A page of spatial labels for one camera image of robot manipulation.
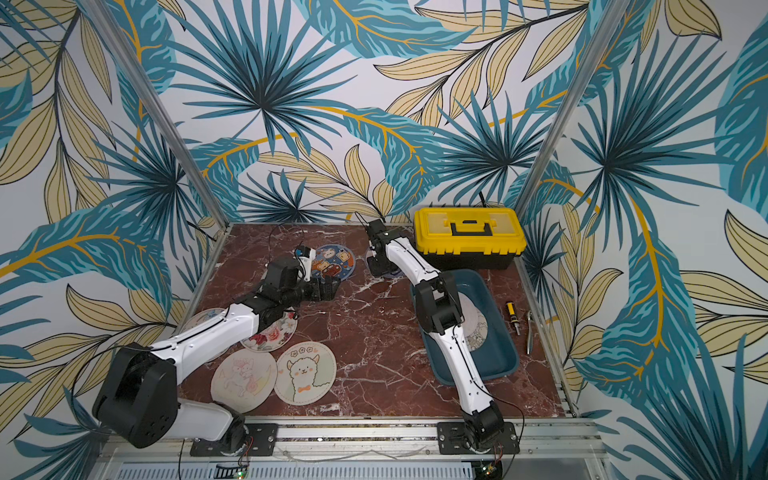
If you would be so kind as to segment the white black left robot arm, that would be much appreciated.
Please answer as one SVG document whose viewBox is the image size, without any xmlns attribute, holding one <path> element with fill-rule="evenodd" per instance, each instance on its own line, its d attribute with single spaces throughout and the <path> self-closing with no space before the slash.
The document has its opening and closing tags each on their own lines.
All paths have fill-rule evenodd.
<svg viewBox="0 0 768 480">
<path fill-rule="evenodd" d="M 215 402 L 179 397 L 179 385 L 232 345 L 269 328 L 305 301 L 332 300 L 336 276 L 313 277 L 314 254 L 280 257 L 267 266 L 255 289 L 217 316 L 151 346 L 130 343 L 117 350 L 92 406 L 93 416 L 136 448 L 160 440 L 206 441 L 225 454 L 248 443 L 242 414 Z"/>
</svg>

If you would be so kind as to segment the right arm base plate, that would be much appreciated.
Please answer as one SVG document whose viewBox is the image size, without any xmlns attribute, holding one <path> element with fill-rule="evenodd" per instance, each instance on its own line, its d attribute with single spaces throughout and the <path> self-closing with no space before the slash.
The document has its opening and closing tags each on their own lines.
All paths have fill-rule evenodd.
<svg viewBox="0 0 768 480">
<path fill-rule="evenodd" d="M 518 454 L 520 452 L 516 427 L 511 422 L 492 433 L 473 432 L 465 422 L 439 422 L 436 425 L 439 451 L 442 455 Z"/>
</svg>

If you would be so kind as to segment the pink unicorn coaster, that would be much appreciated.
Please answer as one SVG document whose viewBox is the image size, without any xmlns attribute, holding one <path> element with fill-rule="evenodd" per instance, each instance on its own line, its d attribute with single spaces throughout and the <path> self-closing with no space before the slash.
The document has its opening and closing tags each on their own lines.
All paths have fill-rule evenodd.
<svg viewBox="0 0 768 480">
<path fill-rule="evenodd" d="M 479 308 L 464 293 L 459 294 L 463 313 L 463 332 L 471 352 L 478 350 L 486 341 L 488 322 Z"/>
</svg>

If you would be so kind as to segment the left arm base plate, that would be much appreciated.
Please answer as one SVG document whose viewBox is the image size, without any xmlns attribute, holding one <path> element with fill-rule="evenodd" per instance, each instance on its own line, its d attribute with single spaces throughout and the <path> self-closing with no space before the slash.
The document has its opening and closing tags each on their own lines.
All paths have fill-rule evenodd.
<svg viewBox="0 0 768 480">
<path fill-rule="evenodd" d="M 276 423 L 238 424 L 220 440 L 195 440 L 192 457 L 269 457 L 273 454 L 278 425 Z"/>
</svg>

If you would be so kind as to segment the rose flower coaster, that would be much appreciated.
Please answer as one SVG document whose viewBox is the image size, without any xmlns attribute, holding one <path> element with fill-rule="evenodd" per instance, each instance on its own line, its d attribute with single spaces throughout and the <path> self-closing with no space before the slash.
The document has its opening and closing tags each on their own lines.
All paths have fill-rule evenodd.
<svg viewBox="0 0 768 480">
<path fill-rule="evenodd" d="M 289 310 L 264 331 L 241 341 L 241 345 L 254 352 L 272 352 L 281 349 L 297 329 L 297 313 Z"/>
</svg>

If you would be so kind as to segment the alpaca coaster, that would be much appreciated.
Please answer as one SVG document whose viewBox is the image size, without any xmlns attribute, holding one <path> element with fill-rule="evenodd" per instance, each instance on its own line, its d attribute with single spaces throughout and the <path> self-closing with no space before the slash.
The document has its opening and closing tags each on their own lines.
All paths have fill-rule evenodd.
<svg viewBox="0 0 768 480">
<path fill-rule="evenodd" d="M 293 406 L 319 401 L 336 379 L 336 359 L 329 347 L 302 342 L 288 348 L 277 360 L 277 396 Z"/>
</svg>

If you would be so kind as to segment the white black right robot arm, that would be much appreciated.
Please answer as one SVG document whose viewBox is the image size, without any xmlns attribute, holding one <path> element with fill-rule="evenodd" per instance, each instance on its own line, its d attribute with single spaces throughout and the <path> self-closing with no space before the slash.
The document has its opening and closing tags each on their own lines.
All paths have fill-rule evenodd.
<svg viewBox="0 0 768 480">
<path fill-rule="evenodd" d="M 471 357 L 464 315 L 454 276 L 429 264 L 404 235 L 377 219 L 364 225 L 372 256 L 371 274 L 401 271 L 415 289 L 416 318 L 421 330 L 438 345 L 457 388 L 464 437 L 474 451 L 489 449 L 504 428 L 504 418 Z"/>
</svg>

